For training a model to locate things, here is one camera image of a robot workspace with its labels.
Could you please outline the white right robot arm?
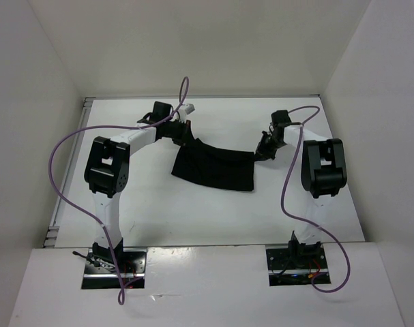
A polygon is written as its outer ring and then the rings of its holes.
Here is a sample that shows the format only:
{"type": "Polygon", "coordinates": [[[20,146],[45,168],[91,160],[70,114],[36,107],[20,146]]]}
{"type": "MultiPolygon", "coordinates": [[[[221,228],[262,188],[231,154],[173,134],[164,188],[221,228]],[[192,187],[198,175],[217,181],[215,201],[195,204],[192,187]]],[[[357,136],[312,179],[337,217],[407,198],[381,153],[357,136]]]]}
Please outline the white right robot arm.
{"type": "Polygon", "coordinates": [[[290,265],[301,268],[320,253],[328,208],[346,186],[346,160],[341,139],[322,137],[299,123],[271,124],[269,131],[262,133],[256,159],[274,159],[277,150],[286,145],[297,151],[290,169],[297,162],[301,164],[301,185],[308,192],[306,215],[287,215],[299,222],[288,243],[287,259],[290,265]]]}

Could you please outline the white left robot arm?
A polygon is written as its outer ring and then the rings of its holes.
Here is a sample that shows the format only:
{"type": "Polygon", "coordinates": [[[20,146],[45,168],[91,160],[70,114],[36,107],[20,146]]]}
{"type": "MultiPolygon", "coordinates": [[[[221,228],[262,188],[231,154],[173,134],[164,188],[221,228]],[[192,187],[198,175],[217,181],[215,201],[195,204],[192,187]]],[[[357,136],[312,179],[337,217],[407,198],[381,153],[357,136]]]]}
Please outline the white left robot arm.
{"type": "Polygon", "coordinates": [[[93,255],[108,272],[123,267],[123,237],[119,222],[121,192],[128,184],[130,157],[161,138],[181,146],[193,138],[191,122],[167,121],[158,126],[141,121],[117,136],[98,136],[92,142],[85,168],[85,181],[93,194],[95,216],[101,230],[92,245],[93,255]]]}

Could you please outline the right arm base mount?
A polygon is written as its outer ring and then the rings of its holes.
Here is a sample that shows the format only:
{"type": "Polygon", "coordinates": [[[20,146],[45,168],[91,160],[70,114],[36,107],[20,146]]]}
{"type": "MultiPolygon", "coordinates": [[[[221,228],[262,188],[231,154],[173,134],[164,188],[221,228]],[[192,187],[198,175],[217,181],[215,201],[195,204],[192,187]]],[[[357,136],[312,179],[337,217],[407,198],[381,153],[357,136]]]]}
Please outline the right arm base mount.
{"type": "Polygon", "coordinates": [[[317,254],[305,254],[291,258],[287,247],[267,247],[267,272],[271,287],[316,285],[331,283],[324,248],[317,254]]]}

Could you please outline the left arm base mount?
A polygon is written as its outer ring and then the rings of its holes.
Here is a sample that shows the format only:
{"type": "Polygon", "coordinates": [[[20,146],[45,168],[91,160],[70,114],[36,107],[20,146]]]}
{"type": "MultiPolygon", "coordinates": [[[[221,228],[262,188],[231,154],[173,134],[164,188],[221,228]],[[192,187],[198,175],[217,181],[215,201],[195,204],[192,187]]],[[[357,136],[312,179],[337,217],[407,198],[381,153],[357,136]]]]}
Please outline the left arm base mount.
{"type": "MultiPolygon", "coordinates": [[[[82,290],[109,290],[120,289],[115,265],[97,259],[88,249],[86,254],[73,251],[73,255],[84,259],[85,267],[82,290]]],[[[118,263],[121,280],[128,289],[143,289],[145,287],[145,271],[147,250],[125,248],[118,263]]]]}

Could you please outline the black skirt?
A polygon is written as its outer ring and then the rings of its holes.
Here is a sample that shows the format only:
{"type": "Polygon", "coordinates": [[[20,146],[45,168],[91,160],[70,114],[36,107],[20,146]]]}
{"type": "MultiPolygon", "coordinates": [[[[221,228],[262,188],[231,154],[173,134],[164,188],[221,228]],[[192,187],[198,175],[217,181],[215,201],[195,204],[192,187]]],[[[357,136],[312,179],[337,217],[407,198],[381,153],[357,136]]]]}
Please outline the black skirt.
{"type": "Polygon", "coordinates": [[[171,174],[197,185],[228,191],[254,191],[254,153],[220,149],[185,135],[171,174]]]}

